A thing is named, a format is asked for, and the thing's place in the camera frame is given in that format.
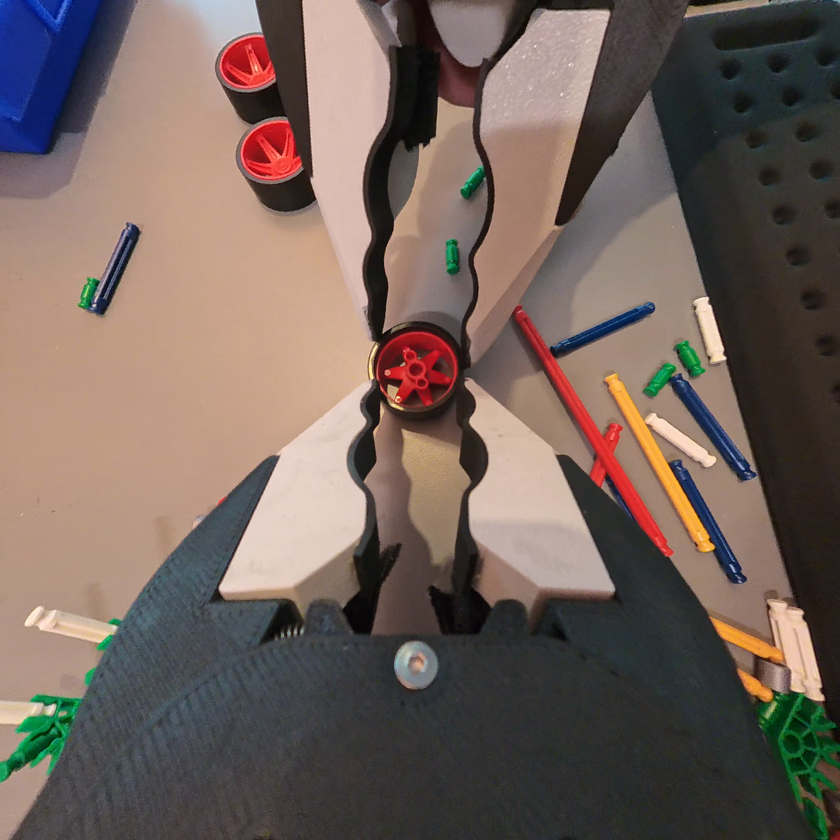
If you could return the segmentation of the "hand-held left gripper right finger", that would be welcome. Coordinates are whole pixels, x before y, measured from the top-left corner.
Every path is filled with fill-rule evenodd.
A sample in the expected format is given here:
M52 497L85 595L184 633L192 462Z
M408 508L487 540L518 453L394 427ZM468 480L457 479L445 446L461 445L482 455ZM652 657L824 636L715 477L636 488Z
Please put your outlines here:
M504 601L523 605L536 627L549 601L611 599L615 586L553 448L471 379L455 419L469 483L448 589L429 589L441 632L476 634Z

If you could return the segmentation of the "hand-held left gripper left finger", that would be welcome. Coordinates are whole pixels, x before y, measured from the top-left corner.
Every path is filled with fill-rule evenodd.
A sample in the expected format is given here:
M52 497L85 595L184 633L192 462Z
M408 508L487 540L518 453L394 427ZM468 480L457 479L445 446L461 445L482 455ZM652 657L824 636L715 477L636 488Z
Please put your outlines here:
M375 499L379 387L358 386L284 447L219 585L227 601L287 600L304 614L337 602L352 629L372 630L399 546L382 547Z

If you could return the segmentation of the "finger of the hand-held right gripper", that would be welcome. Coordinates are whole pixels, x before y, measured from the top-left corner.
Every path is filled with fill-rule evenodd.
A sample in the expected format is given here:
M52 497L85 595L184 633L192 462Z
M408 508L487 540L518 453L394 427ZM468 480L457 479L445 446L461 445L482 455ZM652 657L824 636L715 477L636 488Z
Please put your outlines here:
M560 199L610 21L607 7L535 7L482 68L474 137L487 209L469 254L469 357L488 351L562 226Z
M376 2L305 1L311 184L353 305L369 336L363 261L372 231L364 171L385 126L389 48L400 42Z

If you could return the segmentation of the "red wheel with black tyre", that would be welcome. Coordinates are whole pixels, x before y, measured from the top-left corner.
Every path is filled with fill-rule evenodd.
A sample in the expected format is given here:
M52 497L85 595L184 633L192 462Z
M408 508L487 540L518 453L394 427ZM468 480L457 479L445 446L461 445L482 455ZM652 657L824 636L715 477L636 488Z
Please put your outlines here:
M273 83L265 85L263 88L244 91L232 89L222 82L217 74L217 57L215 72L217 80L234 110L245 122L253 124L268 118L285 116L286 112L277 86L277 75Z

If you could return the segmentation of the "multicoloured toy frame assembly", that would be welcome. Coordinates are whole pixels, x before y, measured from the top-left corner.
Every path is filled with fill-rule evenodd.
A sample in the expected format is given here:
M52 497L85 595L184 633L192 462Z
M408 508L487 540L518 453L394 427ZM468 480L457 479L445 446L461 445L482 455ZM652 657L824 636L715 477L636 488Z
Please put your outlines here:
M111 644L121 621L108 622L38 606L25 621L27 627L80 639L105 651ZM17 747L1 762L1 782L26 766L49 761L48 773L55 768L81 707L81 697L36 695L27 701L3 700L1 724L14 727L21 737Z

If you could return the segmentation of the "person's right hand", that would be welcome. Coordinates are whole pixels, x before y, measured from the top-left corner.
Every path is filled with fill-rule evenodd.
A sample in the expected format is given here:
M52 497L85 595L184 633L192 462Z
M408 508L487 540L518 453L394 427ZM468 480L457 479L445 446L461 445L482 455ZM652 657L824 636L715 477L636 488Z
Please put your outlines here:
M457 107L474 108L480 66L466 66L446 49L441 49L439 56L439 97Z

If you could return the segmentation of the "short white rod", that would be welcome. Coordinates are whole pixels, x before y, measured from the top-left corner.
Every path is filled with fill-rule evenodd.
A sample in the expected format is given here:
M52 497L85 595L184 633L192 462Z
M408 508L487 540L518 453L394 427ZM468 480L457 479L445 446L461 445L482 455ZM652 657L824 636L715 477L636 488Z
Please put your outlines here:
M721 364L727 360L725 347L718 327L718 321L708 297L699 297L692 302L696 320L710 364Z
M676 426L660 415L650 413L644 417L644 422L657 435L677 447L681 453L697 462L703 468L708 469L717 463L718 459L716 456L712 455L693 438L681 432Z
M791 687L793 691L805 694L808 699L823 703L823 681L804 612L799 607L788 605L786 616L791 641L784 650L786 664L791 671Z
M784 662L791 672L791 689L793 692L805 692L805 671L802 661L799 640L794 625L794 609L787 602L778 599L768 599L771 633L774 645L784 655Z

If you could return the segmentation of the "thick blue rod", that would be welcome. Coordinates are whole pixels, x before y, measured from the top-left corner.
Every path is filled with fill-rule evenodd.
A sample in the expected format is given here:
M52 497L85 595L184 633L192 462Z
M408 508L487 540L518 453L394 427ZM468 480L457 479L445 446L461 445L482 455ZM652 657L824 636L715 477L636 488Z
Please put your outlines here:
M124 271L140 238L140 228L126 223L93 295L89 310L103 315L110 307Z

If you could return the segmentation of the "black perforated foam strip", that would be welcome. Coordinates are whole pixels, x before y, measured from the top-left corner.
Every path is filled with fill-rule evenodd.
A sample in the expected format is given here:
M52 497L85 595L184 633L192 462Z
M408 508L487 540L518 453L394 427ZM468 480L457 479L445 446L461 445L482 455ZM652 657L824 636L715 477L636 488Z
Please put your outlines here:
M796 599L838 656L838 3L688 18L654 84Z

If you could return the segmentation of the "blue plastic bin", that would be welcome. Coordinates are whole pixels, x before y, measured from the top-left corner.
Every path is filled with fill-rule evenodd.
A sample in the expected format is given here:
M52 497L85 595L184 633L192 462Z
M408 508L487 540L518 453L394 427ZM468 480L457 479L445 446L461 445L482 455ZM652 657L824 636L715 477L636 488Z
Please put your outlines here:
M1 2L1 151L42 154L100 1Z

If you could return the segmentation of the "green fan connector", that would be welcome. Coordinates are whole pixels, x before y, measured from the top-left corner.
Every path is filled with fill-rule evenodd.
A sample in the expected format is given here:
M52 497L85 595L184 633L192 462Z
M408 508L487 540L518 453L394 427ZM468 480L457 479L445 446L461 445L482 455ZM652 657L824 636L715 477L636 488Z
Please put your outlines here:
M838 741L823 705L774 692L755 713L815 838L838 838Z

